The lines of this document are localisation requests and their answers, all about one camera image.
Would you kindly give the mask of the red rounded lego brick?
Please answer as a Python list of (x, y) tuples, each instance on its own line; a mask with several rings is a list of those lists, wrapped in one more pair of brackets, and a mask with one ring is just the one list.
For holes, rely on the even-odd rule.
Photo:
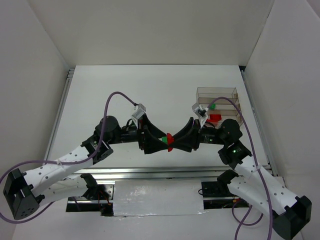
[(174, 138), (170, 133), (166, 134), (166, 141), (167, 141), (167, 150), (168, 152), (171, 152), (173, 150), (173, 148), (171, 147), (171, 144), (174, 142)]

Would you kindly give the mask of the red rectangular lego brick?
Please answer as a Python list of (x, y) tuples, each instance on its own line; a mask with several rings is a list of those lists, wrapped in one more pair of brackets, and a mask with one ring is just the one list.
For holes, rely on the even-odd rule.
[(222, 116), (220, 114), (209, 114), (208, 119), (206, 121), (210, 123), (218, 123), (221, 120)]

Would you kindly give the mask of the small green lego brick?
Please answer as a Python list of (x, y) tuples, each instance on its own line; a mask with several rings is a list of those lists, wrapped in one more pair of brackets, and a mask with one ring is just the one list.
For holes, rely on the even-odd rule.
[(208, 107), (210, 110), (215, 110), (216, 109), (216, 104), (212, 104)]

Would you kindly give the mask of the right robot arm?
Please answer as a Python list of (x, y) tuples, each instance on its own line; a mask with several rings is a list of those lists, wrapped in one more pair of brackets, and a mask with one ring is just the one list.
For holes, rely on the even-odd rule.
[(191, 118), (180, 132), (167, 135), (167, 143), (169, 149), (186, 152), (197, 150), (200, 144), (222, 145), (218, 155), (231, 169), (218, 181), (231, 194), (271, 217), (273, 230), (284, 240), (291, 240), (310, 222), (312, 202), (290, 191), (260, 165), (241, 143), (242, 135), (234, 119), (224, 120), (218, 128), (205, 128)]

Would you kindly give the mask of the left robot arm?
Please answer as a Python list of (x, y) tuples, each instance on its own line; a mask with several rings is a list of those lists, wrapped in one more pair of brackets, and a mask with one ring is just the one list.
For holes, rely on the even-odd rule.
[(145, 113), (131, 119), (132, 124), (120, 127), (114, 116), (105, 116), (93, 135), (66, 155), (24, 172), (19, 169), (20, 164), (10, 168), (0, 178), (5, 180), (3, 195), (12, 213), (10, 222), (28, 222), (37, 217), (35, 212), (41, 206), (49, 207), (63, 198), (97, 196), (100, 188), (91, 174), (70, 176), (109, 157), (113, 144), (138, 142), (145, 154), (168, 148), (168, 135), (155, 127)]

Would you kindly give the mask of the clear compartment container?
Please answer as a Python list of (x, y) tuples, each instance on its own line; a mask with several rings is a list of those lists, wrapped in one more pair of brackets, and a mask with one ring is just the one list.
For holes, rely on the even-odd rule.
[[(203, 108), (208, 107), (208, 105), (212, 101), (219, 97), (228, 98), (230, 101), (233, 102), (233, 104), (237, 106), (239, 110), (241, 109), (238, 92), (235, 87), (198, 87), (196, 90), (196, 102)], [(208, 110), (208, 117), (210, 114), (217, 114), (221, 115), (222, 120), (218, 123), (206, 121), (207, 123), (209, 123), (209, 126), (214, 126), (218, 128), (221, 125), (221, 123), (227, 119), (237, 121), (237, 123), (240, 126), (243, 124), (240, 114), (233, 106), (233, 104), (230, 103), (228, 100), (218, 99), (214, 102), (214, 104), (216, 104), (216, 108), (215, 110)]]

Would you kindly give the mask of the silver foil panel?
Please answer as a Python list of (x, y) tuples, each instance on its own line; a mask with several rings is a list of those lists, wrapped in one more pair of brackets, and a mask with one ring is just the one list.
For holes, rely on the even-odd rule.
[(113, 213), (123, 217), (187, 216), (205, 213), (200, 180), (117, 181)]

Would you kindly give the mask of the aluminium front rail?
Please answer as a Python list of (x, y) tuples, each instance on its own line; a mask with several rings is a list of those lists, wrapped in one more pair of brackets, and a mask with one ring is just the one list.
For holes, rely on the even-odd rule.
[(97, 181), (120, 180), (172, 180), (172, 179), (206, 179), (216, 178), (230, 167), (146, 167), (146, 168), (85, 168), (72, 173), (75, 178), (90, 174)]

